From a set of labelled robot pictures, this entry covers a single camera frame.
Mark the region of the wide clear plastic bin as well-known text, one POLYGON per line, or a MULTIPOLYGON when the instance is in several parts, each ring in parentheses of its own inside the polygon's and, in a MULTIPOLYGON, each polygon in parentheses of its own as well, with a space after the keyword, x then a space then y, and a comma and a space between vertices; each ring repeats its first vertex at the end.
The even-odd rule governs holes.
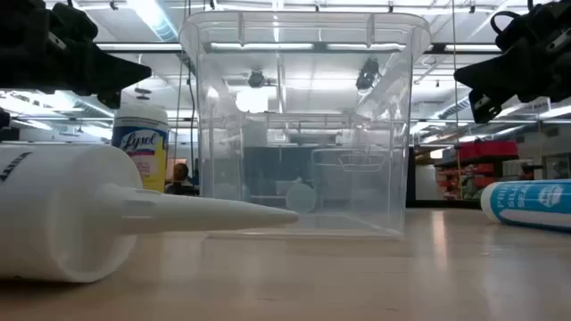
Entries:
POLYGON ((429 47, 409 13, 209 11, 180 42, 194 65, 201 193, 229 183, 242 202, 289 210, 293 183, 312 212, 261 235, 399 237, 409 165, 413 66, 429 47), (368 58, 368 90, 355 83, 368 58), (249 87, 253 70, 265 86, 249 87))

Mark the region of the white orange sealant tube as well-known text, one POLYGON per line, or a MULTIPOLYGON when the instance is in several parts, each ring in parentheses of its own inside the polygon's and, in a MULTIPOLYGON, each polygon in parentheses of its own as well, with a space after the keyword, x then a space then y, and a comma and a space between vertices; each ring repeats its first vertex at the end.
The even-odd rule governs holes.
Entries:
POLYGON ((294 223, 249 202, 145 189, 126 153, 96 144, 0 144, 0 280, 88 284, 116 271, 140 235, 294 223))

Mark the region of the shelf with red bins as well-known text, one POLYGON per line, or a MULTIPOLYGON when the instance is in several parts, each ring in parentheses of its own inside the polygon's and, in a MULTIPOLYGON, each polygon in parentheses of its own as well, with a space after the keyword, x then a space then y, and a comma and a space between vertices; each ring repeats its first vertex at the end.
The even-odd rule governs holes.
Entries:
POLYGON ((443 150, 435 180, 444 200, 479 200, 482 191, 503 177, 503 162, 518 159, 513 141, 459 143, 443 150))

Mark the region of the Lysol wipes canister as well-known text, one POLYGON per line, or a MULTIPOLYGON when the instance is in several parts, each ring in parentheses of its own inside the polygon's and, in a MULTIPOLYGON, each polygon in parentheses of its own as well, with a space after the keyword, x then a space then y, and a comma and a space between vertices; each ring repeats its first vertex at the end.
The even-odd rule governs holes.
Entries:
POLYGON ((144 189, 165 190, 169 131, 168 114, 160 107, 124 105, 115 112, 112 146, 134 161, 144 189))

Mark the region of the person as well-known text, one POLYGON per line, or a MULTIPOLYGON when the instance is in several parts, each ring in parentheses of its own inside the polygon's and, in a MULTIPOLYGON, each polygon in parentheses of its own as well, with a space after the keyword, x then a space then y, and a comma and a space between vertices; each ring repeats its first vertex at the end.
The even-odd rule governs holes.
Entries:
POLYGON ((171 182, 166 185, 165 193, 185 196, 198 196, 199 189, 189 180, 189 168, 184 163, 177 163, 173 167, 171 182))

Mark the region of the black table frame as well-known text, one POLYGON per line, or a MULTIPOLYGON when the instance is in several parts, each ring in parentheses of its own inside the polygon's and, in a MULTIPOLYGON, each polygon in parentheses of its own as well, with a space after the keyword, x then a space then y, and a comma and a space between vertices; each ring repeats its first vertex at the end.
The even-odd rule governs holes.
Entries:
POLYGON ((479 200, 413 200, 406 201, 406 207, 409 209, 482 209, 479 200))

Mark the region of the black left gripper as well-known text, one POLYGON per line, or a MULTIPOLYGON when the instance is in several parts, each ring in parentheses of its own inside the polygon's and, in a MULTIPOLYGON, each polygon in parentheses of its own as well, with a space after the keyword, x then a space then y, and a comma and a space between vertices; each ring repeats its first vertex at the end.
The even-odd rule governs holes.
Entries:
POLYGON ((43 0, 0 0, 0 88, 97 95, 118 110, 121 90, 152 70, 100 50, 97 33, 71 0, 50 9, 43 0))

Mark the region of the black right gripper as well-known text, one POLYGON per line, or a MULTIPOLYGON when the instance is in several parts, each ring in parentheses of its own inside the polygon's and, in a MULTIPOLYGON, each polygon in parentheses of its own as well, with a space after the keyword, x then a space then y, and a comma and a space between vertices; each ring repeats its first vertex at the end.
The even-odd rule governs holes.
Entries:
MULTIPOLYGON (((500 28, 493 23, 495 44, 502 54, 455 71, 454 79, 484 92, 514 92, 522 102, 548 97, 560 102, 571 97, 571 0, 535 4, 528 12, 500 11, 493 18, 508 17, 500 28)), ((493 95, 470 92, 468 100, 476 124, 487 124, 502 112, 513 93, 493 95)))

